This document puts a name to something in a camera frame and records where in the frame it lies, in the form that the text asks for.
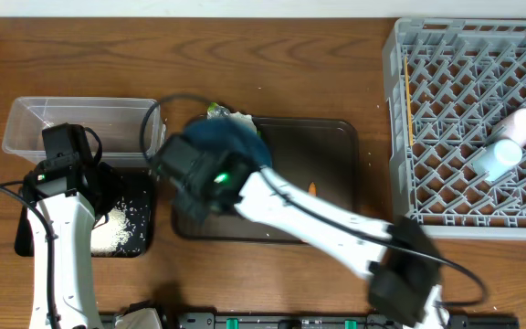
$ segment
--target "food item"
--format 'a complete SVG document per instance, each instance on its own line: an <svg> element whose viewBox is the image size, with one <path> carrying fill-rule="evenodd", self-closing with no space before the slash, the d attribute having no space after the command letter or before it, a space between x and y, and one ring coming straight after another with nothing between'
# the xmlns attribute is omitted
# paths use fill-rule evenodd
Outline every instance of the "food item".
<svg viewBox="0 0 526 329"><path fill-rule="evenodd" d="M310 187L308 187L308 193L311 196L317 196L317 194L316 194L316 184L314 182L310 183Z"/></svg>
<svg viewBox="0 0 526 329"><path fill-rule="evenodd" d="M248 114L242 114L239 112L231 112L224 106L220 106L216 103L210 104L208 110L206 111L206 117L208 119L214 118L230 118L238 124L243 125L248 128L250 131L257 133L257 127L253 123L253 117Z"/></svg>
<svg viewBox="0 0 526 329"><path fill-rule="evenodd" d="M101 220L92 230L90 252L95 256L111 256L133 235L128 230L131 226L126 210L115 207L109 213L109 221Z"/></svg>

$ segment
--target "green connector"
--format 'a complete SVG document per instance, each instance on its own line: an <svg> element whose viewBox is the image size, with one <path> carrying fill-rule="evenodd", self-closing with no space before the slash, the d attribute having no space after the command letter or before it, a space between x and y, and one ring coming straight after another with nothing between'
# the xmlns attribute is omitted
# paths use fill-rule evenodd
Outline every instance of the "green connector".
<svg viewBox="0 0 526 329"><path fill-rule="evenodd" d="M353 320L344 321L344 329L356 329L356 321L353 321Z"/></svg>
<svg viewBox="0 0 526 329"><path fill-rule="evenodd" d="M226 329L238 329L238 319L226 319Z"/></svg>

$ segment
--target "white wall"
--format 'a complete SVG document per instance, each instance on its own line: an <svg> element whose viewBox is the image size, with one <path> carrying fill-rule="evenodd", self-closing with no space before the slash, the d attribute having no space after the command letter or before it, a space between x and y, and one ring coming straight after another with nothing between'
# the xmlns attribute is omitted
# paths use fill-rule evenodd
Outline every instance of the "white wall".
<svg viewBox="0 0 526 329"><path fill-rule="evenodd" d="M0 16L526 17L526 0L0 0Z"/></svg>

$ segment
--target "dish rack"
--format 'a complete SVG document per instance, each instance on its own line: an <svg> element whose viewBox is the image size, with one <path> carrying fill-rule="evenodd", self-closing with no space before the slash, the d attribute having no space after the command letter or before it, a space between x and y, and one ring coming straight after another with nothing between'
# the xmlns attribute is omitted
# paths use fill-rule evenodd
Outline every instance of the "dish rack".
<svg viewBox="0 0 526 329"><path fill-rule="evenodd" d="M492 126L526 107L526 21L402 18L383 63L394 213L437 238L526 240L526 145L492 184L471 167Z"/></svg>

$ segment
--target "wooden table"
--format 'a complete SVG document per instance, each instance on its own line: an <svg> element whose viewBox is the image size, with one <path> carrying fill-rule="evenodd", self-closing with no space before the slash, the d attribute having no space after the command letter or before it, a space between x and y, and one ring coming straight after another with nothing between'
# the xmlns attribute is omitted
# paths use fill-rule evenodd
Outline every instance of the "wooden table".
<svg viewBox="0 0 526 329"><path fill-rule="evenodd" d="M391 149L381 49L393 19L17 19L0 18L0 182L34 166L1 150L19 96L158 99L203 94L254 115L337 118L360 140L359 212L392 217ZM204 109L162 109L170 131ZM161 193L154 243L136 259L94 259L101 311L156 298L171 308L224 312L365 313L366 283L301 246L192 242L170 225ZM14 253L20 206L0 194L0 328L27 327L33 260ZM445 240L448 258L480 275L489 301L469 313L514 313L526 328L526 242ZM444 271L444 298L478 293Z"/></svg>

